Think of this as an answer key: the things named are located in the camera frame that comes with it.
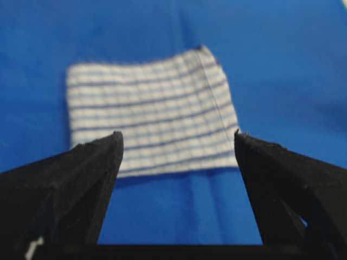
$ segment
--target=dish towel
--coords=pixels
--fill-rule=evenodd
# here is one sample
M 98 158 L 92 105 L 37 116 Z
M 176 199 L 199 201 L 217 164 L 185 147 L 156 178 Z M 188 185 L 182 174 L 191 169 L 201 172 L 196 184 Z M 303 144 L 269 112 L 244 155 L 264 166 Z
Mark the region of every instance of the dish towel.
M 67 101 L 72 146 L 122 132 L 118 177 L 237 166 L 228 81 L 205 46 L 149 63 L 73 65 Z

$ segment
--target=white cloth with blue stripes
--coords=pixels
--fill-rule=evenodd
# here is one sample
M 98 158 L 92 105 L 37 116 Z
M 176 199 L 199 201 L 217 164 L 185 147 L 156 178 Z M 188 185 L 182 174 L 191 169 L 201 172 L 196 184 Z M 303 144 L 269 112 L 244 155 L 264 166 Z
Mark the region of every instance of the white cloth with blue stripes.
M 207 47 L 149 63 L 68 70 L 72 146 L 121 131 L 118 177 L 237 166 L 228 81 Z

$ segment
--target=blue background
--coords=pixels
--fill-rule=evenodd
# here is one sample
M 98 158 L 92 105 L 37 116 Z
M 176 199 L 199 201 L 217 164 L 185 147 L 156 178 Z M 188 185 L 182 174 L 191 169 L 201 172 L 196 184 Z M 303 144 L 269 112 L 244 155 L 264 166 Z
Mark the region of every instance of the blue background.
M 340 0 L 0 0 L 0 171 L 69 149 L 65 73 L 206 45 L 241 129 L 347 167 Z M 100 243 L 259 244 L 238 168 L 119 179 Z

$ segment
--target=blue stripe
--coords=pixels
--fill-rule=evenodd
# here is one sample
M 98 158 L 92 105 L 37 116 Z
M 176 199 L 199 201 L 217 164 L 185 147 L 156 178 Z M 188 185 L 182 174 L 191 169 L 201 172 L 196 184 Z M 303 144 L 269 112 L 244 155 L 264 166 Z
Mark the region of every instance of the blue stripe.
M 182 53 L 182 54 L 179 54 L 179 55 L 176 55 L 172 58 L 170 58 L 170 60 L 174 61 L 174 59 L 177 59 L 177 58 L 182 58 L 183 59 L 183 63 L 178 63 L 177 61 L 173 63 L 173 66 L 167 66 L 166 68 L 158 68 L 158 69 L 155 69 L 157 72 L 165 72 L 165 71 L 168 71 L 168 70 L 172 70 L 172 69 L 176 69 L 177 67 L 181 67 L 181 66 L 184 66 L 186 65 L 186 58 L 184 58 L 184 55 L 186 55 L 185 53 Z M 195 57 L 189 57 L 188 58 L 188 61 L 191 61 L 191 60 L 196 60 Z M 103 65 L 107 65 L 107 66 L 117 66 L 117 67 L 128 67 L 128 66 L 136 66 L 136 67 L 143 67 L 143 66 L 152 66 L 154 65 L 154 63 L 166 63 L 168 62 L 167 59 L 163 59 L 163 60 L 154 60 L 154 61 L 150 61 L 150 62 L 145 62 L 145 63 L 135 63 L 135 64 L 130 64 L 130 63 L 126 63 L 126 64 L 122 64 L 122 63 L 108 63 L 108 64 L 104 64 L 102 63 Z M 124 76 L 124 75 L 133 75 L 133 72 L 116 72 L 116 71 L 79 71 L 79 72 L 74 72 L 74 73 L 71 73 L 70 75 L 71 76 L 78 76 L 78 75 L 119 75 L 119 76 Z
M 219 95 L 215 96 L 215 98 L 218 100 L 222 97 L 225 97 L 226 95 L 230 95 L 229 89 L 227 89 L 227 91 L 221 92 L 219 93 Z M 189 102 L 183 105 L 177 105 L 177 106 L 172 106 L 172 107 L 168 107 L 165 106 L 164 109 L 161 109 L 160 112 L 169 112 L 169 111 L 176 111 L 178 109 L 186 109 L 186 108 L 190 108 L 192 106 L 195 105 L 200 105 L 200 103 L 204 103 L 207 100 L 210 99 L 210 96 L 207 95 L 204 99 L 202 100 L 198 100 L 198 101 L 194 101 L 194 102 Z M 150 111 L 141 111 L 141 112 L 136 112 L 136 115 L 151 115 L 151 114 L 157 114 L 158 110 L 150 110 Z M 130 114 L 124 114 L 124 113 L 119 113 L 116 115 L 79 115 L 76 116 L 75 118 L 71 118 L 71 122 L 76 122 L 76 121 L 80 121 L 80 120 L 100 120 L 100 119 L 122 119 L 122 118 L 128 118 L 128 117 L 132 117 L 134 116 L 133 113 Z
M 138 155 L 138 156 L 131 156 L 131 157 L 127 157 L 124 156 L 122 161 L 134 161 L 134 160 L 141 160 L 141 159 L 149 159 L 149 158 L 153 158 L 156 156 L 160 156 L 160 155 L 170 155 L 170 154 L 175 154 L 175 153 L 181 153 L 187 150 L 195 150 L 195 149 L 203 149 L 203 148 L 213 148 L 216 145 L 220 145 L 220 144 L 225 144 L 226 142 L 229 142 L 229 140 L 227 138 L 219 140 L 217 142 L 213 142 L 209 145 L 191 145 L 185 148 L 180 148 L 180 149 L 176 149 L 176 150 L 171 150 L 169 153 L 158 153 L 158 154 L 147 154 L 147 155 Z
M 75 83 L 75 84 L 69 84 L 69 88 L 77 88 L 77 87 L 95 87 L 95 86 L 113 86 L 113 85 L 122 85 L 122 86 L 134 86 L 138 85 L 141 83 L 159 83 L 163 81 L 170 81 L 170 80 L 176 80 L 180 79 L 182 77 L 189 76 L 192 73 L 197 72 L 198 70 L 203 70 L 206 68 L 211 68 L 216 66 L 216 62 L 210 62 L 202 66 L 200 64 L 198 67 L 188 70 L 185 73 L 178 74 L 177 76 L 171 76 L 171 77 L 162 77 L 162 78 L 157 78 L 157 79 L 148 79 L 148 80 L 133 80 L 133 81 L 128 81 L 128 82 L 120 82 L 120 81 L 99 81 L 99 82 L 85 82 L 85 83 Z
M 120 174 L 125 174 L 125 173 L 135 172 L 135 171 L 146 171 L 146 170 L 152 170 L 152 169 L 155 169 L 155 168 L 165 167 L 165 166 L 169 166 L 169 165 L 173 165 L 173 164 L 183 164 L 183 163 L 189 163 L 191 161 L 211 160 L 211 159 L 228 157 L 228 156 L 231 156 L 231 155 L 234 155 L 234 151 L 226 151 L 226 152 L 217 153 L 217 154 L 214 154 L 214 155 L 206 155 L 206 156 L 201 156 L 201 157 L 194 157 L 194 158 L 190 158 L 190 159 L 184 159 L 184 160 L 181 160 L 181 161 L 167 162 L 166 164 L 159 164 L 159 165 L 150 166 L 150 167 L 131 168 L 131 169 L 128 169 L 128 170 L 119 171 L 119 173 Z
M 141 102 L 133 102 L 133 103 L 123 103 L 123 104 L 107 104 L 107 105 L 88 105 L 88 106 L 70 106 L 70 110 L 75 110 L 75 109 L 92 109 L 92 108 L 117 108 L 117 107 L 130 107 L 130 106 L 139 106 L 139 105 L 145 105 L 145 104 L 150 104 L 150 103 L 156 103 L 156 102 L 164 102 L 167 100 L 175 100 L 175 99 L 181 99 L 181 98 L 187 98 L 188 96 L 194 95 L 194 94 L 198 94 L 200 92 L 203 92 L 207 89 L 214 88 L 214 87 L 220 87 L 223 84 L 225 84 L 227 82 L 226 79 L 223 79 L 220 82 L 217 82 L 215 84 L 211 84 L 211 85 L 206 85 L 201 89 L 195 90 L 193 92 L 190 93 L 186 93 L 186 94 L 181 94 L 181 95 L 175 95 L 175 96 L 168 96 L 168 97 L 163 97 L 161 99 L 150 99 L 150 100 L 146 100 L 146 101 L 141 101 Z
M 231 106 L 232 104 L 227 101 L 226 103 L 222 104 L 219 106 L 219 109 L 222 109 L 227 106 Z M 194 114 L 189 114 L 189 115 L 182 115 L 182 116 L 177 116 L 174 118 L 167 118 L 167 119 L 162 119 L 162 120 L 152 120 L 152 121 L 145 121 L 145 122 L 139 122 L 139 123 L 131 123 L 129 125 L 118 125 L 118 126 L 96 126 L 96 127 L 78 127 L 73 129 L 75 132 L 81 132 L 81 131 L 97 131 L 97 130 L 113 130 L 113 129 L 122 129 L 122 128 L 128 128 L 128 127 L 138 127 L 138 126 L 145 126 L 145 125 L 151 125 L 151 124 L 158 124 L 158 123 L 164 123 L 164 122 L 172 122 L 176 120 L 182 120 L 185 118 L 194 118 L 196 116 L 211 112 L 213 110 L 217 109 L 216 106 L 210 107 L 206 110 L 199 111 Z
M 213 74 L 208 74 L 208 75 L 202 75 L 200 76 L 197 80 L 199 81 L 206 81 L 206 77 L 209 79 L 209 80 L 212 80 L 212 79 L 215 79 L 216 77 L 218 77 L 220 75 L 220 71 L 217 72 L 217 73 L 213 73 Z M 194 81 L 191 79 L 190 82 L 188 83 L 185 83 L 185 84 L 175 84 L 175 85 L 172 85 L 170 86 L 170 90 L 174 89 L 184 89 L 186 88 L 187 86 L 186 85 L 193 85 L 194 84 Z M 99 93 L 96 93 L 96 94 L 93 94 L 93 93 L 75 93 L 75 94 L 69 94 L 69 99 L 70 100 L 74 100 L 74 99 L 80 99 L 80 98 L 94 98 L 94 97 L 104 97 L 104 96 L 115 96 L 115 97 L 119 97 L 119 96 L 129 96 L 129 95 L 139 95 L 139 91 L 137 91 L 137 89 L 132 89 L 131 91 L 127 90 L 127 91 L 119 91 L 118 88 L 113 88 L 115 91 L 114 93 L 104 93 L 102 91 L 102 89 L 100 88 L 99 89 Z M 150 94 L 150 93 L 154 93 L 154 92 L 157 92 L 157 91 L 161 91 L 162 88 L 161 87 L 158 87 L 158 88 L 152 88 L 152 89 L 147 89 L 146 91 L 142 90 L 141 91 L 141 94 Z
M 135 150 L 135 149 L 142 149 L 142 148 L 151 148 L 151 147 L 157 147 L 157 146 L 165 146 L 165 145 L 169 145 L 169 144 L 173 144 L 175 142 L 181 142 L 181 141 L 186 141 L 189 139 L 193 139 L 193 138 L 200 138 L 200 137 L 205 137 L 207 135 L 212 135 L 221 131 L 225 131 L 225 130 L 229 130 L 232 127 L 237 126 L 237 123 L 232 123 L 227 127 L 223 127 L 223 128 L 218 128 L 214 131 L 210 131 L 207 133 L 203 133 L 203 134 L 198 134 L 198 135 L 191 135 L 191 136 L 187 136 L 187 137 L 183 137 L 183 138 L 177 138 L 177 139 L 172 139 L 170 141 L 166 141 L 166 142 L 157 142 L 154 144 L 148 144 L 148 145 L 139 145 L 139 146 L 129 146 L 129 147 L 124 147 L 124 150 Z
M 214 124 L 215 122 L 218 122 L 218 121 L 221 121 L 221 118 L 219 115 L 217 117 L 213 118 L 213 120 L 209 120 L 208 122 L 210 124 Z M 189 128 L 197 128 L 197 127 L 201 127 L 203 125 L 206 125 L 206 122 L 194 123 L 194 124 L 191 124 L 190 126 L 184 126 L 181 128 L 171 128 L 165 132 L 156 131 L 156 132 L 148 132 L 148 133 L 143 133 L 143 134 L 135 134 L 135 135 L 125 136 L 125 138 L 127 138 L 127 139 L 148 138 L 148 137 L 151 137 L 153 135 L 164 135 L 164 134 L 169 134 L 169 133 L 173 133 L 173 132 L 182 132 L 182 131 L 185 131 Z M 75 140 L 76 144 L 85 143 L 85 142 L 89 142 L 89 141 L 90 141 L 90 139 L 85 139 L 85 138 Z

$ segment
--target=plaid cloth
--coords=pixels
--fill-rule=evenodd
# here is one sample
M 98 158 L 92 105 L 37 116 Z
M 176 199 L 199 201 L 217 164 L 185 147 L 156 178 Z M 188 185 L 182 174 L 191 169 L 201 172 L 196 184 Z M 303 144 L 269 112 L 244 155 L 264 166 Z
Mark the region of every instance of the plaid cloth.
M 122 131 L 119 177 L 237 166 L 226 76 L 204 46 L 137 65 L 68 70 L 72 145 Z

